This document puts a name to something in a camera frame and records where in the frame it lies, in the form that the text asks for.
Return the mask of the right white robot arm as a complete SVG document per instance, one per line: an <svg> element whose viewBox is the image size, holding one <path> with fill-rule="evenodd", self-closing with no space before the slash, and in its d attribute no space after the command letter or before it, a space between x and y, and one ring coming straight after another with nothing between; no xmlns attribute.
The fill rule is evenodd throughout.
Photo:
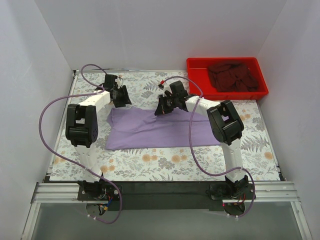
<svg viewBox="0 0 320 240"><path fill-rule="evenodd" d="M165 115L179 108L191 113L200 114L209 121L215 139L221 144L225 169L222 173L225 181L221 187L215 187L216 198L244 197L249 187L249 173L243 168L241 155L241 137L244 124L230 100L222 102L203 98L202 95L189 94L181 81L166 84L161 81L158 88L162 94L158 96L155 115Z"/></svg>

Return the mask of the purple t shirt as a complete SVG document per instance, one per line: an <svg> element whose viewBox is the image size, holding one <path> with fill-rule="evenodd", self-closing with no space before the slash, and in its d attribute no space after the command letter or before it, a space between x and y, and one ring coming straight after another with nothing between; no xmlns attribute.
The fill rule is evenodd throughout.
<svg viewBox="0 0 320 240"><path fill-rule="evenodd" d="M190 118L190 112L179 108L158 116L150 109L114 108L107 118L111 131L105 149L189 147Z"/></svg>

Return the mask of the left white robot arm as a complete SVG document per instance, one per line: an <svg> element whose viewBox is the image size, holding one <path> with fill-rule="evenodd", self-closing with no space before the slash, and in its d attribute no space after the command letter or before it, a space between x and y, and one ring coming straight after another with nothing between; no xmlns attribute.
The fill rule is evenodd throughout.
<svg viewBox="0 0 320 240"><path fill-rule="evenodd" d="M79 163L85 170L80 186L96 200L102 200L107 195L107 189L100 179L102 171L98 166L95 142L99 135L98 112L109 103L113 103L116 108L130 105L127 87L114 86L102 93L97 90L79 104L69 104L67 107L65 136L75 147Z"/></svg>

